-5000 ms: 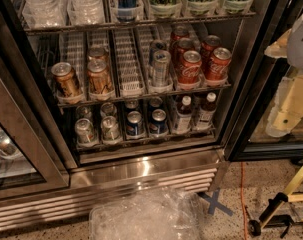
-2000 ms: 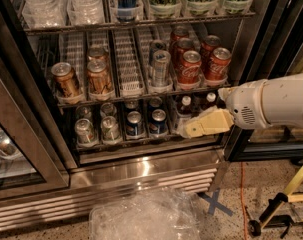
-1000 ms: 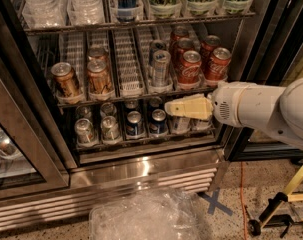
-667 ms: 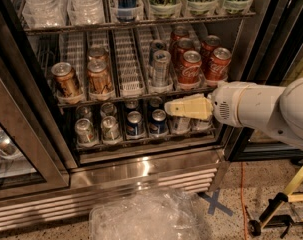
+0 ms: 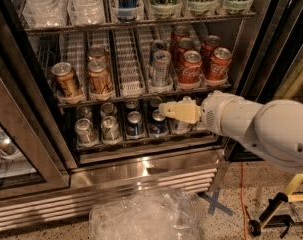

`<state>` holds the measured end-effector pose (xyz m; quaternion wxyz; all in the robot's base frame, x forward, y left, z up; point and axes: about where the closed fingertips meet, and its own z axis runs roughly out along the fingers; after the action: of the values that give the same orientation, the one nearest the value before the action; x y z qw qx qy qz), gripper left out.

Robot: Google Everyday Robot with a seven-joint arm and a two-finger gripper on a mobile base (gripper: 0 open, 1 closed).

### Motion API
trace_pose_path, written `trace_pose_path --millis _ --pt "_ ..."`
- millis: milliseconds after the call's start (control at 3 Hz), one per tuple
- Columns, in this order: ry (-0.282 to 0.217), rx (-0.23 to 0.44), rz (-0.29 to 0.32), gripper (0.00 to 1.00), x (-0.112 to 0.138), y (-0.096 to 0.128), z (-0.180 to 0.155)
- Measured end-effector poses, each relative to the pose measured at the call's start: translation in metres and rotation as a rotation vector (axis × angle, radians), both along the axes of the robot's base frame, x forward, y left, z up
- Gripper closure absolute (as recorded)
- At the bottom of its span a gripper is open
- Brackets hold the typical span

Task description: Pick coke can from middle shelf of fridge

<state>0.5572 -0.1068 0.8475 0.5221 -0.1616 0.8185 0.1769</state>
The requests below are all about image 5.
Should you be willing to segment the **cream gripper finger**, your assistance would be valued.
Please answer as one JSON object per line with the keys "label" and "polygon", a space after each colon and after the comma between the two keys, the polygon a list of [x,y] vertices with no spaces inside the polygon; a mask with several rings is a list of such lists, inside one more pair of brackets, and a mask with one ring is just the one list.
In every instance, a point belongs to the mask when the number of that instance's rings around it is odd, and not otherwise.
{"label": "cream gripper finger", "polygon": [[167,102],[159,105],[161,114],[168,118],[195,124],[201,118],[201,108],[194,101]]}

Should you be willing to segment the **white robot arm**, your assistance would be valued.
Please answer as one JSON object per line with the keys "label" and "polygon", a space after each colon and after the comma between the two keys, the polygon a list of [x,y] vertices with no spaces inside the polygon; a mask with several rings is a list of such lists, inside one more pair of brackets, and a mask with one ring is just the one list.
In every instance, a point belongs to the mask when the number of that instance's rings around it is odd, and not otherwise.
{"label": "white robot arm", "polygon": [[303,173],[303,104],[274,100],[266,104],[214,91],[198,105],[194,100],[159,105],[168,118],[194,124],[239,142],[273,166]]}

